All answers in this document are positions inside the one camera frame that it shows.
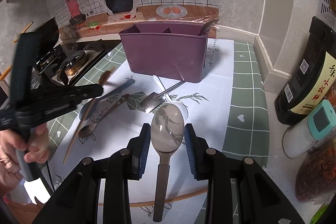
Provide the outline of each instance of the screw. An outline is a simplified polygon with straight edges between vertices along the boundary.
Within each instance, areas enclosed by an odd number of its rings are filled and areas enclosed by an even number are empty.
[[[216,150],[213,148],[208,148],[207,150],[205,150],[207,154],[209,155],[214,155],[216,153]]]
[[[252,158],[247,157],[247,158],[244,158],[244,162],[246,164],[253,164],[254,160]]]
[[[128,155],[130,153],[130,151],[127,149],[127,148],[124,148],[124,149],[121,149],[120,150],[120,153],[125,156],[125,155]]]
[[[88,165],[88,164],[90,164],[91,161],[92,161],[92,159],[89,158],[89,157],[86,157],[86,158],[82,159],[82,163],[83,163],[84,165]]]

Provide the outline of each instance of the jar of red chili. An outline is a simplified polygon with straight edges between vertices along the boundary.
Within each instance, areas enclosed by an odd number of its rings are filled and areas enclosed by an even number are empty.
[[[329,139],[299,168],[295,192],[301,202],[336,193],[336,139]]]

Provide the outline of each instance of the qr code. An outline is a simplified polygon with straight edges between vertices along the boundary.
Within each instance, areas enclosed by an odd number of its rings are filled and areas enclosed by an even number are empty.
[[[308,67],[309,66],[308,66],[306,60],[303,59],[301,65],[300,65],[300,70],[302,71],[303,74],[306,73],[306,71],[308,70]]]
[[[286,97],[287,97],[287,101],[290,102],[293,99],[293,94],[292,94],[292,91],[289,87],[289,84],[287,84],[286,87],[285,87],[285,94],[286,94]]]

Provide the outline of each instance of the teal lid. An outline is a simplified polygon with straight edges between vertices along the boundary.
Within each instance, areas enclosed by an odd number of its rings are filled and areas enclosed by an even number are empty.
[[[328,100],[320,102],[308,115],[308,126],[316,140],[323,139],[336,125],[336,114]]]

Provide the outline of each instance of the purple plastic container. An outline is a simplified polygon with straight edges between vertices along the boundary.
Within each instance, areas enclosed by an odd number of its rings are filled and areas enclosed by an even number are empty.
[[[134,73],[198,83],[202,79],[208,33],[194,22],[141,22],[119,35]]]

